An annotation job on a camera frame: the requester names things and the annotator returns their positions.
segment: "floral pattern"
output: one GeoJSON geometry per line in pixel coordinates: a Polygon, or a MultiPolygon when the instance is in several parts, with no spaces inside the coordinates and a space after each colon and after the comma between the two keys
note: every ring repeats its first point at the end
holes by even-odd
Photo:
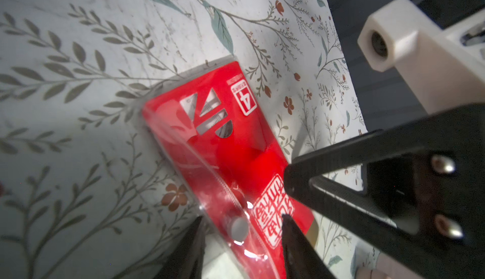
{"type": "MultiPolygon", "coordinates": [[[[157,273],[200,211],[139,110],[195,66],[237,58],[289,161],[366,132],[326,0],[3,1],[5,277],[157,273]]],[[[316,218],[349,278],[357,238],[316,218]]]]}

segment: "orange flower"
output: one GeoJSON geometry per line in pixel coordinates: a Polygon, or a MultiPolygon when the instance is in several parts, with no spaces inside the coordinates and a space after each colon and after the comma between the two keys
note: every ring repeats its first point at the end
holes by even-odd
{"type": "Polygon", "coordinates": [[[292,114],[292,110],[295,108],[293,106],[293,101],[291,98],[289,98],[288,96],[285,97],[285,102],[283,102],[283,106],[286,107],[288,109],[288,114],[292,114]]]}
{"type": "Polygon", "coordinates": [[[269,86],[264,86],[264,93],[266,94],[266,96],[271,98],[271,89],[269,86]]]}
{"type": "Polygon", "coordinates": [[[187,204],[188,198],[187,195],[184,194],[187,191],[185,185],[181,185],[179,188],[177,188],[176,185],[169,184],[165,190],[168,193],[166,193],[161,199],[161,204],[163,206],[168,205],[169,211],[173,212],[179,207],[179,205],[184,206],[187,204]]]}
{"type": "Polygon", "coordinates": [[[276,0],[275,6],[276,6],[276,10],[278,11],[278,13],[282,16],[285,9],[283,8],[283,5],[281,4],[281,2],[276,0]]]}

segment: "red plastic packaging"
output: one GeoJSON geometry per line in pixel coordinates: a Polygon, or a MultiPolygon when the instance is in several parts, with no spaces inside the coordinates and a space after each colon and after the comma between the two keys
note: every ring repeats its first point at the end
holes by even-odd
{"type": "Polygon", "coordinates": [[[285,278],[281,214],[303,233],[313,215],[284,191],[288,163],[239,64],[149,100],[143,116],[248,275],[285,278]],[[245,238],[230,227],[239,218],[245,238]]]}

